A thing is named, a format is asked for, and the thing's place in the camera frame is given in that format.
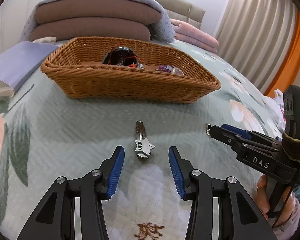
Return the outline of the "person's right hand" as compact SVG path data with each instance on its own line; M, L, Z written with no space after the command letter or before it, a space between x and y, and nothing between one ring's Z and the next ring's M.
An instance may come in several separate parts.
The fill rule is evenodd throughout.
M262 214L264 215L265 219L268 220L268 211L270 209L270 204L268 202L267 194L266 194L266 188L267 188L267 181L268 177L264 174L261 176L257 183L257 191L256 191L256 198L255 203L258 206L258 208L261 210ZM277 220L277 226L281 226L285 222L287 222L295 208L296 200L295 200L295 194L290 193L291 187L287 187L282 195L282 201L286 202L285 207L280 215L280 217Z

